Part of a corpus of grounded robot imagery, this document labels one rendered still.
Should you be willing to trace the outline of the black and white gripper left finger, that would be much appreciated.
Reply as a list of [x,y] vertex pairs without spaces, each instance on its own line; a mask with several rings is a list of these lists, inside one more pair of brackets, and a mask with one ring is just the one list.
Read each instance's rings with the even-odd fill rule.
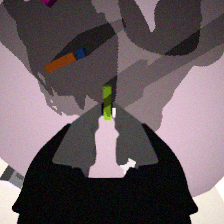
[[13,212],[19,214],[27,198],[44,183],[71,176],[74,167],[80,167],[85,177],[89,177],[97,155],[94,134],[103,112],[104,102],[100,102],[67,123],[39,150],[26,172],[21,192],[12,206]]

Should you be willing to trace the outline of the lime green rod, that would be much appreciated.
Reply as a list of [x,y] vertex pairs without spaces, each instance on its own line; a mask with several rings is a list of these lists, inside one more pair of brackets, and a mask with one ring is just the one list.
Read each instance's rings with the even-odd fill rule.
[[103,84],[104,120],[111,120],[111,84]]

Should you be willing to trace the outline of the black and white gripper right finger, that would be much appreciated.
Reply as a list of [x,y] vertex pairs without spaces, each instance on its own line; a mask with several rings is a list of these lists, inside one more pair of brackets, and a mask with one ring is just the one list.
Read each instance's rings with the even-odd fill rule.
[[[116,114],[115,114],[116,113]],[[124,175],[128,168],[138,170],[138,177],[157,180],[170,187],[183,201],[189,215],[198,212],[186,180],[184,170],[171,148],[146,124],[140,122],[115,102],[116,163]]]

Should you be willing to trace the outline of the short magenta rod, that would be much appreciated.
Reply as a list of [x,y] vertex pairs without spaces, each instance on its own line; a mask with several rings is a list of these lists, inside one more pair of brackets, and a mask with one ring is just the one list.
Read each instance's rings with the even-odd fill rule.
[[41,0],[46,6],[50,7],[57,1],[57,0]]

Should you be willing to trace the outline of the small blue cube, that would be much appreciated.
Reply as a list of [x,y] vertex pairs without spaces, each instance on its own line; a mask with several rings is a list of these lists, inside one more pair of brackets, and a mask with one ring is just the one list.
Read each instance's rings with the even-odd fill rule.
[[76,50],[74,52],[75,52],[75,55],[77,57],[77,60],[79,60],[79,59],[84,58],[84,57],[87,56],[87,53],[85,51],[85,48],[80,48],[80,49],[78,49],[78,50]]

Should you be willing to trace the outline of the orange rod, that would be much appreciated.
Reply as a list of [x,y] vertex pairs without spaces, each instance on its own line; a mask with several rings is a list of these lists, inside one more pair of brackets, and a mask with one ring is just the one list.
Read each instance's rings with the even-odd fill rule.
[[50,62],[49,64],[45,65],[44,68],[48,74],[58,68],[61,68],[67,64],[70,64],[74,61],[77,61],[77,57],[75,55],[75,52],[71,52],[61,58],[58,58],[58,59]]

